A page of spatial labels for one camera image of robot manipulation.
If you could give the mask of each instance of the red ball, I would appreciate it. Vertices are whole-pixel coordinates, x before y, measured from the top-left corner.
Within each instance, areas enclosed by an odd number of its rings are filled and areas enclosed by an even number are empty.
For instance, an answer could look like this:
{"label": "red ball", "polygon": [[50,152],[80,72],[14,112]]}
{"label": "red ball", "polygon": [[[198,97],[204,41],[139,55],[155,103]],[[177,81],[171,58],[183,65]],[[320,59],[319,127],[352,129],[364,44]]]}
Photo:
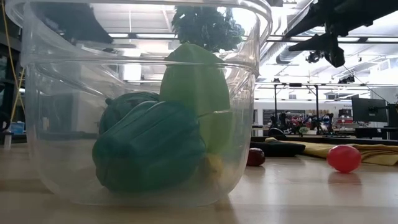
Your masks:
{"label": "red ball", "polygon": [[335,146],[326,159],[337,171],[351,172],[361,164],[361,153],[352,146]]}
{"label": "red ball", "polygon": [[251,148],[249,149],[249,157],[248,162],[246,163],[247,166],[259,166],[266,161],[266,157],[264,152],[258,148]]}

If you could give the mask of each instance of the table surface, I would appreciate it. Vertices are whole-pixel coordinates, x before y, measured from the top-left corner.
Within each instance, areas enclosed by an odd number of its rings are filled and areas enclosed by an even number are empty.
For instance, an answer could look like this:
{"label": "table surface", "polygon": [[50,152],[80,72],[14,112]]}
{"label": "table surface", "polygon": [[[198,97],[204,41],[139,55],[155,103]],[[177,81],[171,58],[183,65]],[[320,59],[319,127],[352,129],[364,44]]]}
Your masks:
{"label": "table surface", "polygon": [[248,167],[236,188],[214,205],[132,208],[75,205],[39,180],[25,145],[0,149],[0,223],[382,224],[396,223],[398,167],[363,164],[340,174],[322,159],[267,158]]}

